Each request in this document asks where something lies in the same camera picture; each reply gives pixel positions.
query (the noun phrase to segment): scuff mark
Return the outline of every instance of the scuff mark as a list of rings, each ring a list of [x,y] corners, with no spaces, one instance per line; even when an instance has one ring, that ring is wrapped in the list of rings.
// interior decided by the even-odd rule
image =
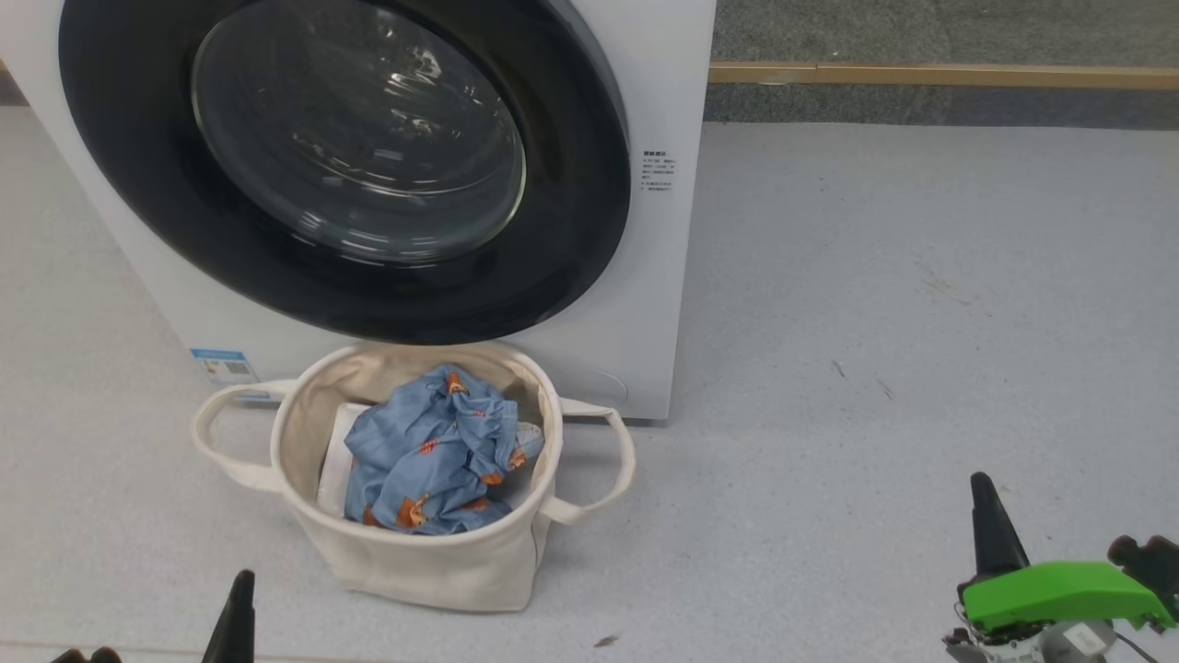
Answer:
[[[889,389],[888,385],[885,385],[883,380],[881,380],[880,378],[877,378],[876,379],[876,383],[881,386],[881,389],[884,389],[884,395],[888,396],[888,400],[890,400],[890,401],[895,401],[896,400],[896,396],[893,395],[893,389]]]

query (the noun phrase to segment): black cable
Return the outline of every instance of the black cable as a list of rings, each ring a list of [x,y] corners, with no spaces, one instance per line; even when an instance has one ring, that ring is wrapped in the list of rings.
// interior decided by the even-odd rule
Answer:
[[[1158,658],[1155,658],[1155,657],[1151,656],[1150,654],[1147,654],[1146,651],[1144,651],[1142,648],[1140,648],[1137,644],[1134,644],[1133,642],[1131,642],[1131,639],[1127,638],[1126,636],[1124,636],[1121,634],[1117,634],[1117,632],[1114,635],[1118,636],[1118,639],[1120,639],[1121,642],[1128,644],[1131,649],[1133,649],[1134,651],[1137,651],[1138,655],[1142,657],[1142,661],[1146,661],[1146,663],[1159,663]]]

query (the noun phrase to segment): white label on motor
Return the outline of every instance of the white label on motor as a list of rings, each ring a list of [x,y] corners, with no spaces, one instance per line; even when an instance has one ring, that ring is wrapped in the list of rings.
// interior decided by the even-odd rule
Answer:
[[[671,191],[676,183],[676,159],[663,150],[644,150],[639,191]]]
[[[1093,632],[1093,629],[1085,624],[1076,624],[1068,629],[1065,631],[1065,637],[1068,638],[1068,642],[1073,643],[1073,646],[1082,656],[1095,656],[1105,651],[1108,646],[1100,636]]]

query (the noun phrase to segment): washing machine door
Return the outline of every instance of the washing machine door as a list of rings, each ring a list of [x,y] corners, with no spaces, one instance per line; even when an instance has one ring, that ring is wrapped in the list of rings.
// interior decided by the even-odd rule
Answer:
[[[617,87],[554,0],[65,0],[99,168],[225,285],[355,336],[534,326],[630,209]]]

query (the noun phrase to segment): blue and white sticker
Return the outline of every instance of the blue and white sticker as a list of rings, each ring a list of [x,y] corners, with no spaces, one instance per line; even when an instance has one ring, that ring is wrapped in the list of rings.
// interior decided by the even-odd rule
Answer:
[[[203,348],[191,348],[192,357],[197,360],[205,378],[213,383],[213,387],[224,389],[235,385],[256,385],[259,382],[253,367],[245,359],[243,353],[231,350],[208,350]],[[242,394],[243,399],[268,400],[265,392]]]

